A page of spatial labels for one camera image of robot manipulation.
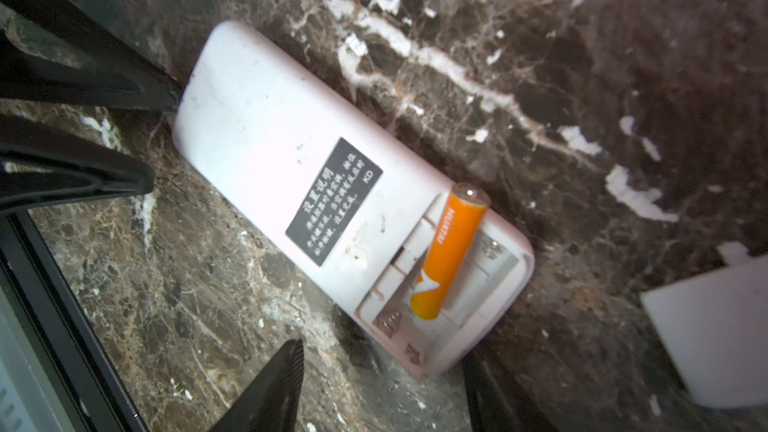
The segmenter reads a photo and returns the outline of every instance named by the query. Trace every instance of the marble surface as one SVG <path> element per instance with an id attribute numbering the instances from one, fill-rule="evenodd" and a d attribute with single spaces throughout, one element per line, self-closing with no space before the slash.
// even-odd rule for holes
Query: marble surface
<path id="1" fill-rule="evenodd" d="M 251 24 L 486 188 L 537 259 L 486 340 L 561 430 L 768 426 L 765 408 L 693 404 L 639 300 L 722 266 L 724 243 L 768 251 L 765 0 L 72 1 L 181 82 L 215 24 Z M 36 53 L 87 62 L 0 19 Z M 419 382 L 370 344 L 178 156 L 173 114 L 0 111 L 158 174 L 150 196 L 33 214 L 152 430 L 207 430 L 298 336 L 299 430 L 470 430 L 461 371 Z"/>

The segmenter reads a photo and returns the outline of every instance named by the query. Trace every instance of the sticker with chinese text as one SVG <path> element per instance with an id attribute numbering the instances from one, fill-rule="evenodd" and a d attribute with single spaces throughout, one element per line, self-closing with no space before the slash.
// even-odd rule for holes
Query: sticker with chinese text
<path id="1" fill-rule="evenodd" d="M 322 265 L 381 174 L 378 165 L 347 140 L 339 139 L 286 235 L 315 264 Z"/>

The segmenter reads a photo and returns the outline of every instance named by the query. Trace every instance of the label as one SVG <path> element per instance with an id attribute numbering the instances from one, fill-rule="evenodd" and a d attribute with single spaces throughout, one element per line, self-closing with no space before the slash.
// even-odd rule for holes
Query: label
<path id="1" fill-rule="evenodd" d="M 339 139 L 286 235 L 315 264 L 322 265 L 381 174 L 379 166 L 360 150 Z"/>

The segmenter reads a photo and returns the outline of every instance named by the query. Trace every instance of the orange battery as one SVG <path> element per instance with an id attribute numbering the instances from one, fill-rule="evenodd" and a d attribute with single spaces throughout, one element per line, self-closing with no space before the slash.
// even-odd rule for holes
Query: orange battery
<path id="1" fill-rule="evenodd" d="M 490 205 L 488 194 L 471 184 L 459 183 L 451 188 L 437 234 L 413 289 L 411 308 L 418 317 L 432 320 L 440 313 L 456 271 Z"/>

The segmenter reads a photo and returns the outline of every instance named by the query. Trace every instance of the battery compartment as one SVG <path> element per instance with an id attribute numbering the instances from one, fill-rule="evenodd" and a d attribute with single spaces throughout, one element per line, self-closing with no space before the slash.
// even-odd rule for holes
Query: battery compartment
<path id="1" fill-rule="evenodd" d="M 478 230 L 437 318 L 417 317 L 410 300 L 446 200 L 447 195 L 437 197 L 356 311 L 358 319 L 390 352 L 407 357 L 416 374 L 461 331 L 509 274 L 524 273 L 525 260 Z"/>

